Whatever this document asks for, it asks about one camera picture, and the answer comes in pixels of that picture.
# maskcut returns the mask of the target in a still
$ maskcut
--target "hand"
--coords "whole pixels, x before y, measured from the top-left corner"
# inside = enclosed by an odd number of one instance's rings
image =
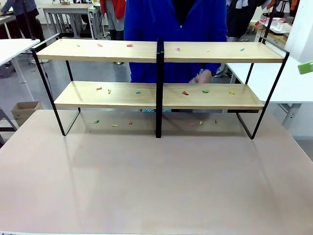
[[[211,80],[212,80],[212,72],[210,70],[204,70],[203,73],[193,78],[190,82],[203,84],[203,83],[210,83]]]

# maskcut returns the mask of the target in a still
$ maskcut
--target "blue shirt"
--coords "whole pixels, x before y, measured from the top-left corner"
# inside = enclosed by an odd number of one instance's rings
[[[165,42],[226,42],[226,0],[195,0],[183,24],[173,0],[127,0],[125,40]],[[164,82],[188,83],[200,69],[216,73],[220,64],[165,63]],[[132,82],[156,83],[157,66],[130,63]]]
[[[25,0],[27,12],[33,11],[37,8],[35,0]],[[13,7],[14,15],[19,16],[24,14],[24,8],[22,0],[8,0],[4,7],[1,9],[2,13],[6,13],[11,7]]]

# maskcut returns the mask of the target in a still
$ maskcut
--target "red jacket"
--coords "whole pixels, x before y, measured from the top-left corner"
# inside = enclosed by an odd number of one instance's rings
[[[126,1],[125,0],[112,0],[116,18],[120,20],[125,16]],[[106,0],[100,0],[101,9],[103,14],[106,13]]]

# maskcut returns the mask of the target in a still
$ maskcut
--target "green object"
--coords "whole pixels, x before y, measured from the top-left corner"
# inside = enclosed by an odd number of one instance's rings
[[[298,69],[300,74],[313,72],[313,61],[298,65]]]

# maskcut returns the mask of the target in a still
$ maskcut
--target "sleeve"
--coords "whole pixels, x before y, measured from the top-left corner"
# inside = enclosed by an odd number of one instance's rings
[[[227,41],[227,26],[226,26],[226,0],[214,1],[214,7],[212,12],[214,13],[212,23],[210,25],[210,42],[226,42]],[[210,70],[213,74],[216,74],[217,69],[221,64],[207,63],[204,69]]]
[[[15,0],[8,0],[6,1],[5,5],[1,9],[2,13],[6,13],[15,3]]]
[[[126,41],[142,41],[142,0],[127,0],[125,10],[124,39]],[[144,78],[143,64],[129,63],[132,82],[140,82]]]

